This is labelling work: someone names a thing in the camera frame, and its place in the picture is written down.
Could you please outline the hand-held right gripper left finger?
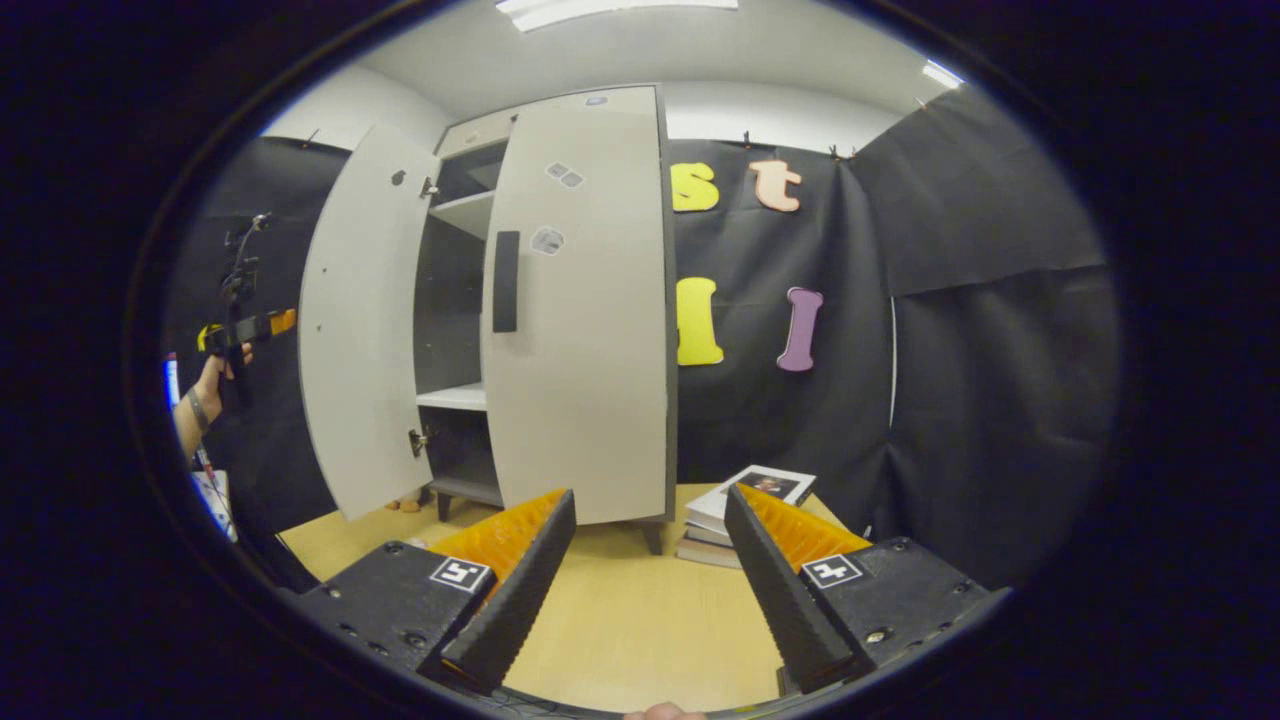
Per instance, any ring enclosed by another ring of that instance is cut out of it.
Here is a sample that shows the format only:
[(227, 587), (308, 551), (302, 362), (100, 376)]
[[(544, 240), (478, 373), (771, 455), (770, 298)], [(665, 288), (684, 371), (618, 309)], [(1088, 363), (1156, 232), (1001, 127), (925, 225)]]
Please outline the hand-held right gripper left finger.
[(294, 603), (358, 653), (490, 694), (518, 657), (576, 527), (573, 492), (553, 489), (426, 548), (388, 541)]

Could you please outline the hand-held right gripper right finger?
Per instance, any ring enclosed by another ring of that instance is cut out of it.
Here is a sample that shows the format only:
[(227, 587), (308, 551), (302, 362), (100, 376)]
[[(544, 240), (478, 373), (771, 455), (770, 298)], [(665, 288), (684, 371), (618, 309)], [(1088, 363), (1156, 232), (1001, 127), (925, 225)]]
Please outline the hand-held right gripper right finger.
[(993, 607), (992, 591), (908, 537), (873, 543), (741, 487), (724, 524), (804, 694), (901, 667)]

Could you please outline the grey cabinet door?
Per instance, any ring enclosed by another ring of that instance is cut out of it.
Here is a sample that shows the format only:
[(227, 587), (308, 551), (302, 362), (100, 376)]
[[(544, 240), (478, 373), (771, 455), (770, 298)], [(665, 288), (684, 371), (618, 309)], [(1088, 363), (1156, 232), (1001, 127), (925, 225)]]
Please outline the grey cabinet door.
[[(666, 124), (654, 85), (521, 108), (485, 256), (483, 383), (507, 503), (558, 488), (581, 524), (675, 502), (675, 291)], [(492, 332), (500, 231), (520, 233), (518, 329)]]
[(413, 295), (438, 159), (374, 126), (314, 228), (298, 306), (303, 411), (323, 478), (349, 521), (431, 477), (416, 404)]

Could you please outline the grey cabinet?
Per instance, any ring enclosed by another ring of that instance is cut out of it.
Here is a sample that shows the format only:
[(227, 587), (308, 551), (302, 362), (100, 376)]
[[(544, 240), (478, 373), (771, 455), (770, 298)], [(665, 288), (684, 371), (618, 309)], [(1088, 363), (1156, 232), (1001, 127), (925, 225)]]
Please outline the grey cabinet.
[[(666, 124), (666, 104), (660, 91)], [(668, 170), (669, 141), (664, 164), (669, 179), (669, 240), (675, 255), (672, 183)], [(492, 208), (508, 140), (489, 147), (439, 159), (440, 169), (430, 183), (431, 206), (422, 233), (413, 300), (413, 364), (417, 406), (431, 445), (428, 450), (431, 479), (442, 520), (451, 502), (468, 501), (503, 509), (492, 433), (486, 419), (483, 383), (480, 320), (485, 296), (485, 256)], [(678, 343), (675, 291), (675, 351)], [(678, 415), (675, 360), (675, 484)], [(675, 519), (675, 502), (663, 521), (613, 521), (640, 530), (653, 555), (663, 551), (663, 532)]]

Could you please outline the grey cabinet drawer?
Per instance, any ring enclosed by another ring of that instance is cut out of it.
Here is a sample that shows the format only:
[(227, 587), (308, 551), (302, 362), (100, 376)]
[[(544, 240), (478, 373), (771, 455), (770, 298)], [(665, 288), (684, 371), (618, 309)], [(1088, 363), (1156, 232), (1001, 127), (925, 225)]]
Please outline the grey cabinet drawer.
[(489, 147), (509, 138), (520, 108), (508, 108), (445, 128), (434, 155), (442, 160)]

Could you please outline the brown book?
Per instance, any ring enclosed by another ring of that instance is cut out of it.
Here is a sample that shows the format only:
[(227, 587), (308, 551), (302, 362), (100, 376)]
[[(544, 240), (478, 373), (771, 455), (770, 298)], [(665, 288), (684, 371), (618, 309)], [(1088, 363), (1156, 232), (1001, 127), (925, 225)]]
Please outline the brown book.
[(726, 547), (686, 537), (682, 537), (676, 542), (675, 556), (691, 562), (700, 562), (718, 568), (742, 568), (739, 555), (731, 546)]

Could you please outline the black backdrop cloth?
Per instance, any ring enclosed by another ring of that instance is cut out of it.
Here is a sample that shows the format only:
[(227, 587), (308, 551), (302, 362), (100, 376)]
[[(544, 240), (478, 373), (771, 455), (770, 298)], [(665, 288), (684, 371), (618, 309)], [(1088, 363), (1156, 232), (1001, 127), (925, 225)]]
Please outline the black backdrop cloth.
[(682, 281), (722, 359), (678, 373), (677, 478), (814, 477), (876, 541), (1023, 583), (1093, 493), (1120, 338), (1096, 223), (1042, 142), (978, 88), (850, 158), (675, 138)]
[[(300, 304), (305, 261), (317, 217), (348, 151), (296, 138), (260, 137), (237, 152), (191, 222), (166, 291), (164, 340), (177, 355), (180, 383), (198, 377), (198, 332), (225, 318), (220, 283), (233, 261), (227, 240), (250, 229), (247, 255), (259, 260), (244, 313)], [(229, 484), (228, 509), (242, 553), (274, 584), (296, 593), (315, 575), (287, 547), (284, 530), (324, 516), (335, 503), (324, 482), (305, 419), (298, 334), (257, 347), (250, 366), (253, 404), (212, 424), (206, 448)]]

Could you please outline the white printed board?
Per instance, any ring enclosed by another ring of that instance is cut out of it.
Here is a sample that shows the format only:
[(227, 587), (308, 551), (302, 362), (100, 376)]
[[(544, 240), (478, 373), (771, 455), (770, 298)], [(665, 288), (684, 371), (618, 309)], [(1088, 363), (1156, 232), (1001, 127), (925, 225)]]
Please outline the white printed board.
[[(198, 372), (198, 377), (196, 378), (196, 380), (188, 386), (180, 384), (179, 359), (175, 352), (169, 352), (165, 356), (163, 369), (165, 373), (166, 401), (172, 414), (172, 409), (179, 402), (186, 391), (191, 386), (197, 384), (202, 369)], [(225, 407), (227, 404), (223, 398), (223, 392), (221, 392), (220, 416), (224, 414)], [(214, 466), (212, 460), (210, 459), (210, 455), (204, 446), (204, 439), (197, 447), (196, 455), (189, 460), (193, 464), (192, 470), (189, 471), (189, 478), (192, 480), (195, 489), (204, 500), (205, 506), (210, 512), (214, 523), (218, 525), (220, 532), (229, 539), (229, 542), (236, 543), (238, 541), (238, 530), (236, 528), (233, 511), (230, 510), (229, 480), (227, 478), (225, 471), (218, 470)]]

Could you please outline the large ceiling light panel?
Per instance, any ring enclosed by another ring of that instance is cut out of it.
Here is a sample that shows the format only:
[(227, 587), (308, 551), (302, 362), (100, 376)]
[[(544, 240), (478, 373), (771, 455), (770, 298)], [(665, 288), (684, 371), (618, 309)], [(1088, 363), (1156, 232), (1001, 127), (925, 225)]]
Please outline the large ceiling light panel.
[(740, 0), (499, 0), (495, 4), (495, 9), (522, 33), (580, 18), (662, 8), (736, 12)]

